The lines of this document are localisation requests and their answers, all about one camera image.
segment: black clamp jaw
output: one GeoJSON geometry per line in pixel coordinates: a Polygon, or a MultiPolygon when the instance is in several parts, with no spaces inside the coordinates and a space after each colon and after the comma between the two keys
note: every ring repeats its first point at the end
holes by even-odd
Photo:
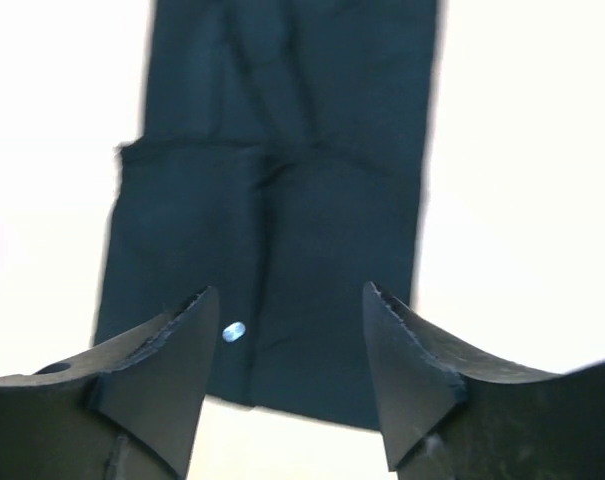
{"type": "Polygon", "coordinates": [[[543,372],[463,342],[373,284],[363,306],[400,480],[605,480],[605,362],[543,372]]]}
{"type": "Polygon", "coordinates": [[[35,375],[0,378],[0,480],[184,480],[217,327],[206,289],[35,375]]]}

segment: small hole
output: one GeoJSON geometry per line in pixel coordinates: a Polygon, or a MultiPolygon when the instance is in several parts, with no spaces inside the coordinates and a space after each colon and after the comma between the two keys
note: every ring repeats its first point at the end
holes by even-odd
{"type": "Polygon", "coordinates": [[[70,363],[59,362],[49,365],[48,367],[44,367],[42,370],[38,370],[33,375],[46,375],[48,373],[58,373],[63,372],[64,370],[68,370],[69,368],[71,368],[70,363]]]}
{"type": "Polygon", "coordinates": [[[242,322],[235,322],[229,325],[222,332],[222,338],[227,343],[233,343],[246,333],[246,325],[242,322]]]}

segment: navy cloth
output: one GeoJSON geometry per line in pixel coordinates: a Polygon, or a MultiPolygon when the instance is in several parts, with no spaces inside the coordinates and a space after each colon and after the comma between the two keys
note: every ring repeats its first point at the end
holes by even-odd
{"type": "Polygon", "coordinates": [[[218,287],[209,394],[378,429],[362,287],[409,302],[436,0],[157,0],[94,342],[218,287]]]}

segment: white background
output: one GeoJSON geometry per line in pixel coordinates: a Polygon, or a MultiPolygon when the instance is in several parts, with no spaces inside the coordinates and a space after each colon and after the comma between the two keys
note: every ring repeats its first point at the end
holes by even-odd
{"type": "MultiPolygon", "coordinates": [[[[88,346],[148,0],[0,0],[0,375],[88,346]]],[[[605,0],[446,12],[415,307],[492,353],[605,359],[605,0]]],[[[192,477],[382,479],[378,435],[207,402],[192,477]]]]}

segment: dark blue fabric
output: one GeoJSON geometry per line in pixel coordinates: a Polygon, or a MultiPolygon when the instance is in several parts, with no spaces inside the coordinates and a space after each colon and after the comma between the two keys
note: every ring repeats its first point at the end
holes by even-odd
{"type": "Polygon", "coordinates": [[[361,291],[409,301],[436,0],[158,0],[94,341],[205,285],[209,392],[377,429],[361,291]]]}

